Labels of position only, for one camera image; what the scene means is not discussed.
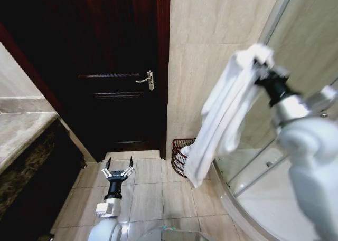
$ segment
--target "white wall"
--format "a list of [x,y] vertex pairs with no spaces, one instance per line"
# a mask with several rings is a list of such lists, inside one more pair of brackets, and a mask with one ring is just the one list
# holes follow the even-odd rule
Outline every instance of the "white wall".
[[0,43],[0,98],[3,97],[42,97],[42,94]]

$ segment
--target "beige floor tile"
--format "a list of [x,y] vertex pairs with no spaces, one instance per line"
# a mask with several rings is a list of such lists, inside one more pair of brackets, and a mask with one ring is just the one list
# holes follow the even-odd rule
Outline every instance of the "beige floor tile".
[[81,177],[76,188],[81,187],[104,187],[109,184],[101,172],[102,163],[88,163],[87,167],[81,170]]
[[59,227],[93,225],[96,205],[102,200],[103,190],[104,187],[74,189]]
[[200,223],[197,217],[176,218],[164,220],[164,225],[167,227],[175,227],[176,229],[187,232],[200,232]]
[[189,182],[163,183],[164,218],[197,216]]
[[192,188],[198,216],[227,214],[221,200],[217,197],[210,180],[205,180],[198,188]]
[[234,221],[233,223],[239,235],[240,241],[252,241],[252,239],[244,232],[244,230],[242,230]]
[[56,229],[54,241],[88,240],[92,227],[93,226],[82,226]]
[[158,219],[163,219],[162,184],[135,185],[130,221]]
[[186,178],[178,175],[171,166],[171,159],[161,161],[162,182],[187,181]]
[[81,178],[81,176],[82,176],[82,174],[83,174],[82,171],[83,171],[83,169],[81,169],[79,175],[77,176],[77,178],[76,178],[76,180],[75,180],[75,182],[74,182],[74,184],[73,184],[73,188],[75,188],[75,187],[78,185],[78,183],[79,183],[79,181],[80,181],[80,178]]
[[65,212],[65,209],[66,209],[66,207],[67,207],[67,205],[69,203],[70,197],[72,196],[73,192],[74,192],[74,189],[71,189],[70,192],[69,192],[69,194],[68,194],[67,199],[65,200],[65,202],[64,202],[64,204],[63,204],[63,206],[62,206],[62,208],[61,208],[61,210],[59,212],[59,215],[58,215],[57,219],[55,220],[55,222],[53,224],[52,228],[58,228],[60,220],[61,220],[61,218],[62,218],[62,216],[63,216],[63,214]]
[[156,221],[138,221],[129,224],[128,241],[137,241],[151,229],[164,225],[163,220]]
[[134,185],[122,186],[122,202],[121,202],[121,215],[118,217],[120,223],[125,223],[130,220],[130,211],[132,209]]
[[112,160],[128,160],[130,156],[133,156],[133,159],[159,158],[159,150],[108,152],[105,160],[110,157]]
[[137,160],[135,184],[161,183],[162,159],[139,159]]
[[200,240],[200,234],[198,232],[179,232],[168,231],[162,232],[161,240],[163,241],[196,241]]
[[[104,202],[105,196],[108,192],[109,187],[104,187],[104,190],[101,195],[100,203]],[[100,222],[101,218],[95,213],[94,225],[97,225]]]
[[201,230],[216,241],[240,241],[232,219],[228,215],[199,217]]
[[[135,171],[128,177],[126,181],[123,181],[122,185],[132,185],[135,182],[135,175],[137,173],[137,160],[133,160]],[[109,171],[121,171],[126,170],[130,164],[130,160],[114,160],[110,164]]]

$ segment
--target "marble countertop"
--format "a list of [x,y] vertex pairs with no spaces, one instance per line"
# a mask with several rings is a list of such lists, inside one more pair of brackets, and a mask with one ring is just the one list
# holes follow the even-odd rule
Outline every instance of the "marble countertop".
[[55,112],[0,114],[0,173],[57,117]]

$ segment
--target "door handle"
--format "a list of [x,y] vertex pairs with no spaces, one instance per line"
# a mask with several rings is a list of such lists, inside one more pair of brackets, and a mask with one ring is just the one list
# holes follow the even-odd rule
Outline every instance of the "door handle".
[[148,71],[147,75],[148,75],[147,78],[145,78],[143,80],[136,80],[135,82],[140,84],[140,83],[148,81],[149,90],[153,91],[153,89],[154,89],[154,76],[153,76],[153,72],[152,71]]

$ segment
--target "wire basket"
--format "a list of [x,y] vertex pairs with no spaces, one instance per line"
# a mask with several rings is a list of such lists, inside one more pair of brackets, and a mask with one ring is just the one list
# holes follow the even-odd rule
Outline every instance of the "wire basket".
[[173,155],[171,157],[171,165],[173,169],[184,178],[186,178],[184,173],[184,165],[187,156],[182,154],[180,150],[185,146],[193,144],[194,142],[195,138],[173,140]]

